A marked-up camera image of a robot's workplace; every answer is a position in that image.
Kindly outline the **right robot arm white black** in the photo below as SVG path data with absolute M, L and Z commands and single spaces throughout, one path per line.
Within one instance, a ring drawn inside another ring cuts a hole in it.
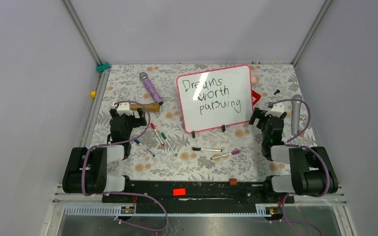
M 262 155 L 290 166 L 288 175 L 266 177 L 262 190 L 266 201 L 274 203 L 282 193 L 321 197 L 338 191 L 339 182 L 324 147 L 286 145 L 282 141 L 284 116 L 254 108 L 249 124 L 254 123 L 262 134 Z

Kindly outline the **black capped marker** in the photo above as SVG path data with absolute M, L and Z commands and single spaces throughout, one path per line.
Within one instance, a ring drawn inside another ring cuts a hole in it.
M 192 147 L 193 151 L 212 151 L 212 152 L 222 152 L 222 149 L 213 149 L 213 148 L 201 148 L 201 147 Z

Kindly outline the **pink framed whiteboard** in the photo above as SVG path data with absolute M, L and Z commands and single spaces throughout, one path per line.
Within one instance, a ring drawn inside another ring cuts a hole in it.
M 252 116 L 251 69 L 246 64 L 180 75 L 176 86 L 189 134 L 240 124 Z

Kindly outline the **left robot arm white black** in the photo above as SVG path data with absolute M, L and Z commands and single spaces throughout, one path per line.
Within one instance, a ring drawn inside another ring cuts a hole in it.
M 72 149 L 63 176 L 62 189 L 65 193 L 82 193 L 86 195 L 114 192 L 121 202 L 132 198 L 133 189 L 126 184 L 125 176 L 108 173 L 108 163 L 121 161 L 129 157 L 131 133 L 134 128 L 147 126 L 143 109 L 137 109 L 136 117 L 132 110 L 110 110 L 110 133 L 107 144 L 89 150 L 86 147 Z

